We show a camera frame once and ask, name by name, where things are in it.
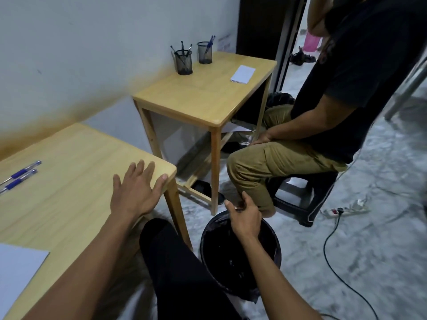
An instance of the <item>hand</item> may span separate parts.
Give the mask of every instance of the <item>hand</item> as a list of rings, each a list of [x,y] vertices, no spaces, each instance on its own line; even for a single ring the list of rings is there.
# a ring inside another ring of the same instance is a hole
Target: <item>hand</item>
[[[136,221],[140,216],[154,209],[163,194],[162,189],[168,179],[168,175],[163,174],[151,189],[150,182],[154,166],[154,162],[151,162],[144,170],[143,160],[140,160],[138,165],[135,165],[134,162],[131,163],[123,178],[123,183],[120,182],[119,175],[113,176],[114,189],[110,203],[112,214],[129,215]]]
[[[262,134],[260,134],[260,136],[258,137],[258,140],[251,142],[249,146],[256,145],[256,144],[264,144],[266,142],[270,142],[271,140],[273,140],[273,137],[269,134],[268,130],[266,130]]]
[[[243,200],[245,200],[246,208],[242,212],[237,212],[234,205],[225,200],[226,208],[230,212],[233,232],[236,234],[240,242],[247,239],[258,239],[261,229],[261,212],[252,201],[251,197],[243,191]]]

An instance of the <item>black trash bin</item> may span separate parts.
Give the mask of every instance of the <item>black trash bin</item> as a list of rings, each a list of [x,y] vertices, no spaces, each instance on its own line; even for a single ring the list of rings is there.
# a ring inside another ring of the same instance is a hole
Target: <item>black trash bin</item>
[[[280,268],[282,253],[279,240],[264,219],[258,238]],[[228,211],[213,217],[205,227],[201,236],[200,255],[209,274],[225,292],[256,303],[260,291],[243,247],[232,230]]]

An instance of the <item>black pants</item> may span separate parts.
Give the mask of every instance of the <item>black pants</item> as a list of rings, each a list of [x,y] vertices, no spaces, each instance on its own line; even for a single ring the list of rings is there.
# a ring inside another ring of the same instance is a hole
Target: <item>black pants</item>
[[[157,295],[159,320],[242,319],[169,222],[148,221],[139,245]]]

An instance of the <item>pink bucket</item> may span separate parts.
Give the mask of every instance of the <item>pink bucket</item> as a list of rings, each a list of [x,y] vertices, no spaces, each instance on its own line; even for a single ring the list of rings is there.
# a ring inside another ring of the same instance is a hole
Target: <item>pink bucket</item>
[[[308,53],[313,53],[317,50],[321,37],[316,37],[307,32],[302,50]]]

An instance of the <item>black stool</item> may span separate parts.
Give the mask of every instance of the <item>black stool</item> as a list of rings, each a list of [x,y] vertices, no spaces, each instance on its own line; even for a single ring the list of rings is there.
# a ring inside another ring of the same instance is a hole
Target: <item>black stool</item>
[[[337,176],[338,172],[324,172],[317,174],[294,174],[285,177],[272,177],[266,180],[266,187],[271,198],[273,199],[275,207],[295,215],[300,225],[311,227],[313,226],[314,218],[317,216],[317,213],[332,191]],[[310,193],[312,189],[314,191],[314,197],[308,205],[307,209],[303,209],[276,197],[276,192],[283,181],[292,177],[306,180],[307,185],[305,190],[309,191]]]

